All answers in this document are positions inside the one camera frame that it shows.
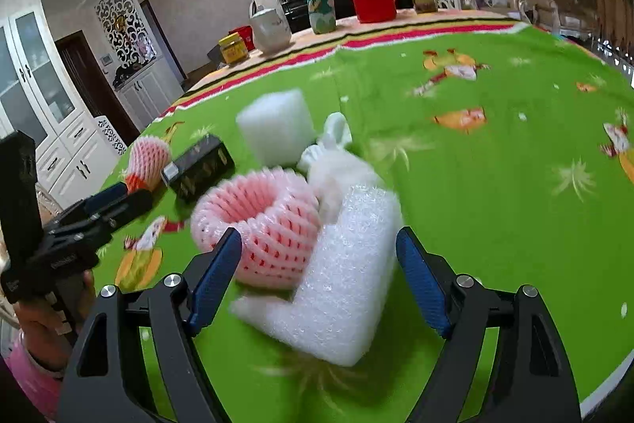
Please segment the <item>person left hand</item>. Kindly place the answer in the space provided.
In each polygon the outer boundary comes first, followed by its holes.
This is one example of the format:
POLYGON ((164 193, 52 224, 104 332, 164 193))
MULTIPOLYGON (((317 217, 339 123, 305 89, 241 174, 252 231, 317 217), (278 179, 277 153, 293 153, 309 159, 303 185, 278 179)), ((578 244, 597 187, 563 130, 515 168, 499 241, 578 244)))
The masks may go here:
MULTIPOLYGON (((76 307, 76 325, 80 329, 95 301, 95 279, 92 270, 83 275, 83 288, 76 307)), ((18 302, 13 305, 17 320, 24 333, 24 345, 36 362, 46 369, 65 369, 72 347, 65 337, 57 333, 62 320, 50 304, 43 300, 18 302)))

